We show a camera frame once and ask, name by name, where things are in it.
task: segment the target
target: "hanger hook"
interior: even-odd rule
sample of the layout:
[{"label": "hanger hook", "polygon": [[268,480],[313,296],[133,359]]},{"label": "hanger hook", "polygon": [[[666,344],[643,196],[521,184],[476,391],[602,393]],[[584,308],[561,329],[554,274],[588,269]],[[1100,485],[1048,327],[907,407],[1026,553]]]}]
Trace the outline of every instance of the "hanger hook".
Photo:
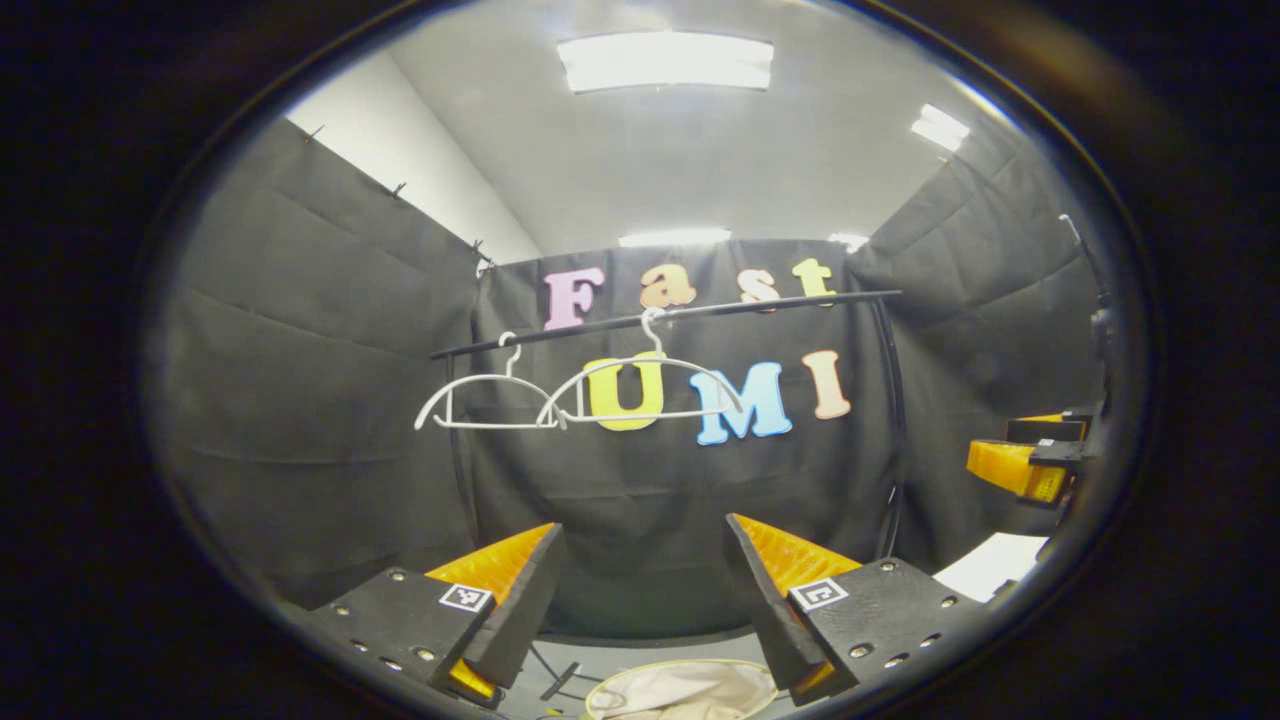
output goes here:
[{"label": "hanger hook", "polygon": [[[498,347],[506,347],[507,346],[507,340],[512,338],[512,337],[516,337],[516,333],[513,333],[511,331],[507,331],[507,332],[502,333],[500,336],[498,336]],[[520,354],[524,352],[524,351],[525,351],[525,347],[522,345],[517,345],[516,346],[516,354],[512,355],[507,360],[507,377],[508,378],[511,377],[512,368],[516,365],[516,360],[520,360]]]},{"label": "hanger hook", "polygon": [[658,357],[663,356],[662,340],[653,332],[650,323],[653,323],[654,318],[660,318],[666,314],[667,311],[662,307],[646,307],[644,313],[640,313],[640,329],[643,329],[644,334],[649,336],[649,340],[653,341],[653,348],[658,354]]}]

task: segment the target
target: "black curtain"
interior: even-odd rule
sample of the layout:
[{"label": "black curtain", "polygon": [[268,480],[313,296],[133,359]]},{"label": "black curtain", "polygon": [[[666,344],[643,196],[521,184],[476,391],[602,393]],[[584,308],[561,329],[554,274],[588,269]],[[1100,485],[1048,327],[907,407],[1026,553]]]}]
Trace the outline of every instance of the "black curtain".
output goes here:
[{"label": "black curtain", "polygon": [[969,441],[1005,420],[1102,398],[1089,316],[1098,287],[1066,214],[1096,251],[1106,225],[1052,159],[995,122],[849,263],[888,304],[902,363],[908,461],[899,553],[928,571],[995,530],[1047,534],[1056,514],[1016,505],[964,469]]},{"label": "black curtain", "polygon": [[[481,284],[474,316],[477,338],[543,329],[549,273],[600,268],[586,322],[635,315],[641,275],[660,264],[689,273],[689,306],[741,301],[737,275],[764,269],[783,296],[803,296],[792,268],[815,259],[832,270],[832,291],[859,290],[846,254],[831,242],[750,241],[616,249],[548,258],[494,270]],[[564,524],[568,560],[548,615],[548,630],[573,635],[655,638],[709,633],[746,623],[723,577],[726,512],[741,512],[855,559],[873,559],[888,501],[888,392],[868,305],[809,306],[659,324],[663,350],[724,373],[741,389],[751,365],[781,365],[778,387],[790,432],[748,433],[701,446],[696,418],[659,420],[614,432],[596,424],[567,432],[460,432],[465,474],[474,487],[484,542],[539,523]],[[516,374],[548,392],[585,363],[653,350],[639,328],[531,343]],[[847,415],[818,419],[813,375],[801,357],[840,354],[837,373]],[[509,351],[472,356],[468,370],[503,372]],[[664,410],[700,409],[691,372],[663,370]],[[640,401],[632,368],[620,378],[623,406]],[[572,407],[571,392],[562,404]],[[475,387],[460,393],[467,418],[530,421],[531,391]]]},{"label": "black curtain", "polygon": [[191,209],[147,366],[154,448],[234,557],[303,606],[471,550],[447,438],[475,256],[285,120]]}]

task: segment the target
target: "white cloth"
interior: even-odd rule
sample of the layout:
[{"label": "white cloth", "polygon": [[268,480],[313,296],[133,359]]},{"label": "white cloth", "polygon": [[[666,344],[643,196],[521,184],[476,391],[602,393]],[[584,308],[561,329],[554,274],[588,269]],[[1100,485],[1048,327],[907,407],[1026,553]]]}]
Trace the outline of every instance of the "white cloth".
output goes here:
[{"label": "white cloth", "polygon": [[754,662],[690,660],[616,675],[591,693],[588,710],[600,720],[741,720],[777,692]]}]

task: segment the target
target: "pink letter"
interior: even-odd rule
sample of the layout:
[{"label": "pink letter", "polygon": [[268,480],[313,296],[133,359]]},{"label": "pink letter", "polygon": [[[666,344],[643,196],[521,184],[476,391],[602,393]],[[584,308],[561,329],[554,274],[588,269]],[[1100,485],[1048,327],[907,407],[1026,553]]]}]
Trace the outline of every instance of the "pink letter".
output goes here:
[{"label": "pink letter", "polygon": [[800,359],[813,373],[813,384],[818,388],[818,406],[813,409],[813,414],[819,420],[838,418],[851,407],[840,389],[840,378],[836,375],[838,359],[840,355],[835,350],[819,350]]},{"label": "pink letter", "polygon": [[552,288],[548,309],[550,318],[543,325],[544,331],[556,328],[568,328],[581,325],[582,318],[573,313],[573,307],[581,307],[584,313],[591,309],[595,300],[595,290],[590,286],[577,283],[590,283],[591,286],[604,284],[604,270],[599,268],[586,268],[585,270],[571,270],[568,273],[550,273],[543,282]]}]

